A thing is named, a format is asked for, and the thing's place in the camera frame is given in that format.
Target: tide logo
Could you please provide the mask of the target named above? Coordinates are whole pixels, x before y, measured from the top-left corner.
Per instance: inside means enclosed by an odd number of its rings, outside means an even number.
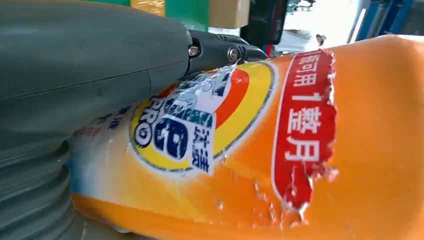
[[[264,63],[188,77],[138,105],[130,142],[155,170],[212,175],[217,158],[255,127],[273,92],[274,71]]]

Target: blue machine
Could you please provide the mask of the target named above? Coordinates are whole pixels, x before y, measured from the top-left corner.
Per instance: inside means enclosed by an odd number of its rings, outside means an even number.
[[[424,35],[424,0],[368,0],[359,8],[365,14],[356,41],[386,34]]]

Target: screw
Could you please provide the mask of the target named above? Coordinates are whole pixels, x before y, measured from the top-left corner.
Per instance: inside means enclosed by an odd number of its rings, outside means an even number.
[[[238,58],[238,56],[239,56],[239,51],[237,50],[237,48],[232,46],[228,49],[228,52],[227,52],[228,60],[233,62],[234,60]]]
[[[189,55],[190,57],[194,57],[194,56],[196,56],[197,54],[199,54],[199,48],[198,48],[197,46],[190,46],[190,47],[188,48],[188,55]]]

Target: detergent bottle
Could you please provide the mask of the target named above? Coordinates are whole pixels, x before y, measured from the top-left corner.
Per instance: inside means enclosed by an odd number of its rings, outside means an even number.
[[[188,76],[75,132],[75,207],[164,240],[423,239],[423,66],[390,35]]]

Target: torn label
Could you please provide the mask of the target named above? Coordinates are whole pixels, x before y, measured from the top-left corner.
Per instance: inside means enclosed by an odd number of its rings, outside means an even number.
[[[332,155],[336,109],[333,57],[322,50],[293,57],[281,92],[272,157],[272,183],[282,203],[303,220],[311,201],[313,180],[333,180],[337,171],[326,165]]]

